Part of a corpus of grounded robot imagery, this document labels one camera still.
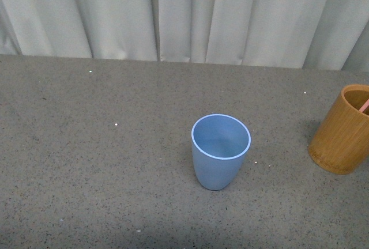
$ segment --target table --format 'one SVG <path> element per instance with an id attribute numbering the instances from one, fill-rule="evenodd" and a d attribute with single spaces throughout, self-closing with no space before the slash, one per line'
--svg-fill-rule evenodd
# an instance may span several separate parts
<path id="1" fill-rule="evenodd" d="M 0 248 L 367 248 L 369 161 L 307 145 L 368 73 L 0 55 Z M 252 142 L 203 188 L 191 128 L 232 115 Z"/>

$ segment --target bamboo cup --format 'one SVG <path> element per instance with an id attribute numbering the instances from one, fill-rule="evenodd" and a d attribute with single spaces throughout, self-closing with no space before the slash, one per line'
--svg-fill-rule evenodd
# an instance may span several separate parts
<path id="1" fill-rule="evenodd" d="M 338 98 L 312 139 L 308 151 L 321 168 L 349 174 L 369 155 L 369 86 L 349 85 Z"/>

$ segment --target curtain fold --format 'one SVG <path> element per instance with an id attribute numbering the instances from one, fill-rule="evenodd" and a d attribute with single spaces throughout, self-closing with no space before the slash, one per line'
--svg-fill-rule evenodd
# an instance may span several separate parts
<path id="1" fill-rule="evenodd" d="M 0 54 L 369 71 L 369 0 L 0 0 Z"/>

